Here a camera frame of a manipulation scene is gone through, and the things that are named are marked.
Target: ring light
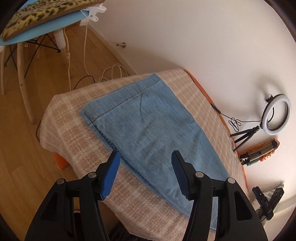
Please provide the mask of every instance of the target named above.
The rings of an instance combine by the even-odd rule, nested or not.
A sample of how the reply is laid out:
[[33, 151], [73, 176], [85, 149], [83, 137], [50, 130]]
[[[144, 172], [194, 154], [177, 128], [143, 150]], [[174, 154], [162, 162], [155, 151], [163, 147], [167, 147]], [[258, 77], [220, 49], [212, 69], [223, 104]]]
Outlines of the ring light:
[[[286, 107], [287, 107], [286, 115], [284, 117], [284, 120], [282, 121], [282, 123], [278, 127], [274, 128], [274, 129], [269, 129], [267, 117], [268, 117], [269, 113], [271, 112], [271, 110], [274, 108], [274, 106], [279, 102], [286, 103]], [[265, 107], [265, 110], [264, 110], [262, 118], [261, 118], [261, 127], [266, 134], [276, 135], [285, 128], [290, 117], [291, 117], [291, 102], [290, 102], [289, 98], [283, 94], [276, 95], [275, 97], [271, 97], [267, 106]]]
[[[260, 128], [263, 129], [263, 131], [268, 134], [268, 135], [276, 135], [278, 133], [280, 133], [285, 126], [287, 125], [290, 117], [291, 117], [291, 102], [289, 100], [289, 98], [287, 96], [285, 96], [284, 94], [278, 94], [275, 97], [271, 96], [269, 99], [266, 100], [267, 101], [267, 106], [264, 109], [264, 112], [262, 114], [262, 118], [260, 121], [260, 125], [252, 128], [252, 129], [247, 129], [244, 131], [240, 131], [234, 134], [231, 134], [230, 137], [234, 137], [234, 136], [238, 136], [241, 134], [244, 134], [243, 136], [241, 136], [240, 138], [236, 139], [234, 141], [234, 143], [238, 143], [240, 141], [242, 141], [237, 147], [235, 147], [233, 149], [233, 151], [236, 151], [238, 148], [240, 148], [244, 143], [246, 143], [257, 131], [260, 130]], [[271, 110], [274, 110], [274, 106], [279, 103], [279, 102], [285, 102], [286, 103], [286, 114], [284, 117], [284, 120], [280, 123], [280, 125], [274, 129], [269, 129], [268, 128], [268, 122], [272, 119], [272, 117], [274, 116], [274, 113], [271, 117], [270, 120], [268, 120], [268, 115], [271, 112]]]

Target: towel seam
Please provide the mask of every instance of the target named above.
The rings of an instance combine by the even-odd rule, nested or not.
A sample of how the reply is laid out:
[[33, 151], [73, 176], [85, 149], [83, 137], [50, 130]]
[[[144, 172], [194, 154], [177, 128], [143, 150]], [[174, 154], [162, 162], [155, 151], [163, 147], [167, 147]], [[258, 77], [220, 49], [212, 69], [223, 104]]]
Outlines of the towel seam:
[[97, 119], [99, 119], [100, 117], [102, 117], [103, 115], [105, 115], [106, 113], [108, 113], [108, 112], [110, 112], [111, 110], [113, 110], [113, 109], [115, 109], [116, 107], [118, 107], [118, 106], [120, 106], [121, 104], [123, 104], [124, 102], [126, 102], [126, 101], [128, 101], [128, 100], [130, 100], [131, 98], [133, 98], [133, 97], [135, 97], [136, 95], [138, 95], [138, 94], [140, 94], [140, 93], [142, 93], [142, 92], [144, 92], [145, 90], [147, 90], [147, 89], [149, 89], [149, 88], [151, 88], [153, 85], [155, 85], [155, 84], [157, 84], [160, 80], [161, 80], [161, 78], [157, 75], [157, 77], [158, 77], [158, 81], [157, 82], [155, 82], [155, 83], [153, 83], [152, 85], [150, 85], [150, 86], [148, 86], [148, 87], [146, 87], [145, 89], [143, 89], [142, 91], [140, 91], [140, 92], [138, 92], [138, 93], [136, 93], [136, 94], [134, 94], [133, 96], [131, 96], [131, 97], [129, 97], [128, 99], [125, 99], [124, 101], [122, 101], [121, 103], [119, 103], [119, 104], [117, 104], [116, 106], [114, 106], [113, 108], [111, 108], [111, 109], [109, 109], [108, 111], [106, 111], [105, 113], [103, 113], [103, 114], [101, 114], [100, 116], [98, 116], [96, 119], [94, 119], [88, 126], [90, 126], [91, 124], [93, 124]]
[[87, 117], [87, 119], [89, 120], [88, 122], [90, 122], [90, 124], [87, 123], [87, 125], [90, 126], [91, 125], [91, 120], [90, 120], [89, 116], [83, 110], [81, 110], [80, 112], [81, 112], [81, 114], [83, 114], [83, 115], [85, 115]]

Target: blue towel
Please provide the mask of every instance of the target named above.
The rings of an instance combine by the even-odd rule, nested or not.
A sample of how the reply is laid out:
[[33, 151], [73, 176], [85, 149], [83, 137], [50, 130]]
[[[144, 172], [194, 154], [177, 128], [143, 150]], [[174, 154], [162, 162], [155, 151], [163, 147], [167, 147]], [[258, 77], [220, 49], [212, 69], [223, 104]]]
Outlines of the blue towel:
[[[174, 150], [211, 178], [229, 177], [203, 130], [156, 74], [88, 103], [81, 114], [109, 151], [120, 151], [132, 174], [188, 217], [193, 201], [180, 191], [171, 163]], [[211, 230], [217, 214], [214, 198]]]

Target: white wall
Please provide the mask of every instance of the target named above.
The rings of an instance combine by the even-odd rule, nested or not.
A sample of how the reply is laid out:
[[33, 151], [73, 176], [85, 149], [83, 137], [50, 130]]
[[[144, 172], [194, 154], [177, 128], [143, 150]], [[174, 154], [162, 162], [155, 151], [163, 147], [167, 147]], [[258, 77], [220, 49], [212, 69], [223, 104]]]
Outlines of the white wall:
[[282, 230], [288, 221], [291, 213], [295, 209], [296, 204], [288, 207], [287, 209], [275, 213], [273, 218], [270, 221], [266, 222], [266, 226], [264, 227], [265, 232], [267, 234], [268, 240], [273, 240], [277, 234]]
[[[223, 113], [241, 120], [260, 120], [268, 94], [286, 94], [296, 106], [296, 43], [263, 0], [108, 0], [104, 5], [106, 13], [92, 26], [114, 47], [127, 43], [117, 50], [136, 73], [185, 68]], [[250, 190], [284, 182], [283, 201], [296, 195], [294, 111], [276, 136], [276, 153], [245, 169]], [[269, 138], [260, 130], [241, 151]]]

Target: white clip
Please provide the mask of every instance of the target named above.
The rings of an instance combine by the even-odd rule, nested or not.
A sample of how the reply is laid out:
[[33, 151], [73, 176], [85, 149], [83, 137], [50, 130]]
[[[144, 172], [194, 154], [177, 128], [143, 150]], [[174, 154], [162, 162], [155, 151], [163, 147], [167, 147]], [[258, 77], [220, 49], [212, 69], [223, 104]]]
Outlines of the white clip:
[[97, 22], [99, 20], [99, 18], [96, 16], [97, 12], [104, 13], [107, 10], [107, 8], [104, 7], [103, 4], [101, 3], [91, 7], [87, 7], [83, 10], [89, 11], [89, 15], [87, 16], [89, 20]]

